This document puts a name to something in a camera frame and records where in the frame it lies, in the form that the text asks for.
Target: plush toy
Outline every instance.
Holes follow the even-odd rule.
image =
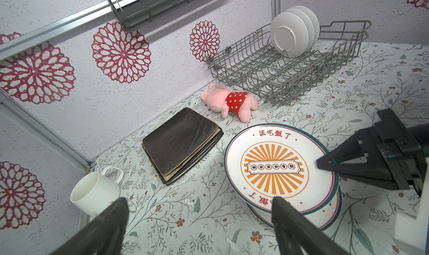
[[[233,92],[229,86],[210,83],[208,91],[203,92],[201,100],[207,102],[207,106],[214,112],[221,112],[225,119],[228,112],[232,111],[239,115],[242,122],[248,122],[251,114],[250,110],[258,109],[258,102],[255,97],[248,92]]]

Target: white mug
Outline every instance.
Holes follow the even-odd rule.
[[[121,172],[116,180],[105,176],[110,168]],[[97,216],[119,198],[121,189],[118,184],[123,176],[124,171],[113,166],[105,167],[101,173],[91,172],[73,188],[70,201],[89,216]]]

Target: white plate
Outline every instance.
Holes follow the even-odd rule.
[[[300,213],[309,214],[327,205],[338,190],[338,173],[316,165],[327,152],[302,130],[261,124],[230,141],[224,166],[231,186],[254,208],[269,213],[272,199],[281,196]]]
[[[304,217],[307,218],[311,223],[319,228],[320,230],[325,230],[329,228],[335,221],[337,220],[338,216],[341,212],[341,205],[343,201],[343,196],[341,194],[340,188],[338,188],[337,196],[332,199],[332,201],[327,204],[322,209],[319,209],[318,211],[305,215]],[[249,204],[247,205],[251,212],[264,224],[270,226],[271,228],[274,228],[272,222],[271,222],[271,213],[266,213],[257,209],[252,208]]]
[[[311,22],[310,18],[307,16],[307,14],[305,14],[304,12],[302,12],[296,8],[290,8],[285,12],[290,12],[290,13],[295,14],[304,22],[305,27],[307,27],[307,32],[308,32],[308,44],[307,44],[307,48],[305,50],[308,50],[309,48],[311,48],[311,45],[313,44],[313,41],[314,41],[314,26],[313,26],[313,23]]]
[[[313,43],[311,44],[311,48],[314,47],[320,35],[320,24],[319,24],[318,17],[316,17],[313,11],[311,11],[309,8],[306,8],[305,6],[293,6],[291,8],[299,9],[300,11],[307,14],[307,16],[310,18],[311,23],[313,24],[313,27],[314,27],[314,40],[313,40]]]
[[[271,22],[271,41],[274,48],[285,57],[303,54],[308,45],[308,31],[304,22],[293,13],[283,12]]]

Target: mug handle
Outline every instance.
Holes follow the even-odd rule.
[[[115,180],[115,183],[119,184],[119,182],[121,181],[121,179],[124,177],[124,171],[123,171],[123,170],[121,170],[120,168],[118,168],[118,167],[114,167],[114,166],[107,166],[107,167],[105,167],[105,168],[100,172],[100,174],[105,175],[105,174],[106,174],[106,172],[107,172],[110,168],[117,169],[117,170],[119,170],[119,171],[121,172],[121,174],[119,174],[119,177]]]

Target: floral tablecloth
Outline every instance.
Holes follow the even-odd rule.
[[[122,168],[121,196],[130,219],[123,254],[278,254],[272,229],[260,223],[229,185],[223,155],[231,138],[251,125],[281,123],[302,129],[334,149],[393,108],[406,126],[429,122],[429,46],[364,43],[360,56],[300,97],[292,106],[260,101],[248,123],[232,113],[223,120],[200,93],[183,100],[99,156],[93,166]],[[142,139],[180,109],[190,107],[225,132],[210,153],[165,186],[142,150]],[[385,191],[341,178],[342,211],[325,233],[351,254],[404,254],[392,239],[395,215],[416,215],[414,190]]]

